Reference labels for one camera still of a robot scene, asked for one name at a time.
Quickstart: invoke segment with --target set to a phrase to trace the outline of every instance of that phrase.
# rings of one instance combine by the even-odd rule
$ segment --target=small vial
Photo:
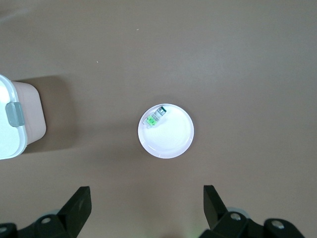
[[[155,112],[151,113],[144,121],[143,124],[147,125],[148,128],[155,126],[160,118],[166,113],[164,107],[160,107]]]

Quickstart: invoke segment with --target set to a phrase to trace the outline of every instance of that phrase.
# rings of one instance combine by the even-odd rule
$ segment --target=white plate
[[[143,121],[159,107],[166,114],[154,127],[147,128]],[[159,104],[148,109],[139,122],[139,139],[146,151],[162,159],[170,159],[183,154],[194,138],[194,125],[189,115],[173,104]]]

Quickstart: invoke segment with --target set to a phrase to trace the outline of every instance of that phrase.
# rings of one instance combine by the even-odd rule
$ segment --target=plastic container
[[[45,132],[43,109],[36,88],[27,83],[11,82],[0,75],[0,160],[20,155]]]

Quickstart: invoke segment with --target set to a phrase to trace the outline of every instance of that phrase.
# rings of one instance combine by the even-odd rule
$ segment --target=green label
[[[147,122],[148,122],[148,124],[150,124],[150,125],[156,125],[156,123],[157,123],[157,121],[154,120],[154,118],[153,118],[152,116],[148,116]]]

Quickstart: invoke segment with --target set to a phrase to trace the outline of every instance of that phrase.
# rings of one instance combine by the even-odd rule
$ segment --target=screw
[[[230,217],[233,219],[233,220],[236,220],[236,221],[240,221],[241,220],[241,217],[238,213],[232,213],[230,215]]]
[[[0,234],[6,232],[8,230],[7,227],[0,227]]]
[[[276,228],[284,229],[284,225],[280,221],[274,220],[272,221],[272,225],[275,226]]]
[[[51,218],[46,217],[46,218],[44,218],[44,219],[41,221],[41,223],[42,223],[42,224],[45,224],[45,223],[48,223],[48,222],[50,222],[50,221],[51,221]]]

